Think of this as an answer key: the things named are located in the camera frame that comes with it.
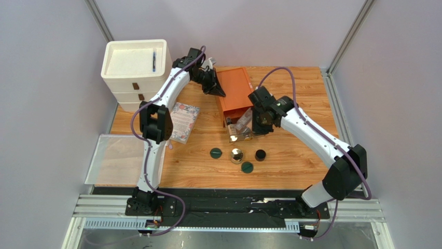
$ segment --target drawer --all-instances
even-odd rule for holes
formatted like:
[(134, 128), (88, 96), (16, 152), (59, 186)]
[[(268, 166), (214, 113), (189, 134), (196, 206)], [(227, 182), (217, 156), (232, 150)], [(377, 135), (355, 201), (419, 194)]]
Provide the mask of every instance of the drawer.
[(141, 101), (133, 103), (118, 102), (118, 104), (121, 106), (121, 108), (123, 108), (123, 110), (127, 112), (135, 112), (136, 110), (140, 109), (140, 102)]
[(158, 92), (113, 92), (118, 102), (128, 103), (128, 102), (141, 102), (142, 100), (148, 102), (152, 99)]
[(138, 78), (117, 81), (106, 80), (105, 82), (111, 92), (158, 92), (167, 80), (167, 77), (149, 81)]

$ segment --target orange box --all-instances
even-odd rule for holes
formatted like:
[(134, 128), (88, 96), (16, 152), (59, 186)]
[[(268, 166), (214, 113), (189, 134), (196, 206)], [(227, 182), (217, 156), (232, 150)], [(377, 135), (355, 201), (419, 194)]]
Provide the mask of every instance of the orange box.
[(225, 70), (216, 74), (219, 84), (226, 93), (225, 97), (216, 97), (221, 122), (225, 127), (226, 117), (230, 117), (232, 122), (236, 123), (252, 107), (247, 96), (253, 92), (253, 87), (245, 67)]

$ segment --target wood grain surface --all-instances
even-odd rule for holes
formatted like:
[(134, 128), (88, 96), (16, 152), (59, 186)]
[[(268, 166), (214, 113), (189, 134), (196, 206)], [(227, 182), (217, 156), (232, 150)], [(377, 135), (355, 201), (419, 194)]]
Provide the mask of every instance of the wood grain surface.
[[(234, 67), (217, 67), (217, 70), (230, 68)], [(247, 67), (252, 85), (256, 87), (272, 69), (273, 67)], [(299, 106), (325, 130), (337, 136), (320, 69), (291, 67), (291, 70), (296, 79)], [(286, 71), (273, 73), (266, 79), (264, 86), (276, 99), (284, 95), (292, 97), (292, 83)], [(200, 85), (194, 82), (184, 88), (177, 101), (198, 106), (201, 111), (187, 144), (172, 142), (173, 149), (166, 148), (160, 187), (304, 189), (321, 181), (327, 172), (324, 163), (312, 150), (281, 128), (275, 128), (275, 132), (265, 137), (229, 144), (226, 128), (219, 122), (215, 97), (204, 95)], [(119, 107), (111, 133), (131, 134), (129, 122), (132, 115), (133, 113), (125, 112)], [(138, 119), (135, 123), (135, 129), (138, 130)], [(210, 157), (209, 151), (215, 147), (223, 152), (219, 159)], [(230, 162), (229, 155), (234, 148), (243, 150), (244, 161), (253, 163), (252, 173), (242, 173), (240, 164)], [(267, 153), (263, 162), (254, 158), (258, 149)], [(120, 177), (133, 178), (132, 175), (139, 172), (140, 168), (136, 168)]]

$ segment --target green bottle cap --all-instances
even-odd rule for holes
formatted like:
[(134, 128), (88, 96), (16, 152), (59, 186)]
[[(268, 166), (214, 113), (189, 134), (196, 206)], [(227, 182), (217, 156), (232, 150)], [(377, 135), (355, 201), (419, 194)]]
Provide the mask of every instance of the green bottle cap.
[(210, 156), (213, 159), (220, 158), (222, 154), (223, 154), (223, 152), (220, 149), (218, 149), (218, 148), (213, 148), (212, 150), (210, 150)]
[(251, 162), (244, 162), (241, 165), (241, 171), (249, 174), (253, 171), (253, 164)]

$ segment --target book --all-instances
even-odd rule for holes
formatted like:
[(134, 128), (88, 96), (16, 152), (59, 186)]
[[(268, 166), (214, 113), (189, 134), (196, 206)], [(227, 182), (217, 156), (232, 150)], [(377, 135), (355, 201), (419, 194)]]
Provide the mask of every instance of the book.
[(173, 122), (173, 131), (170, 139), (186, 144), (199, 113), (199, 107), (177, 102), (170, 114)]

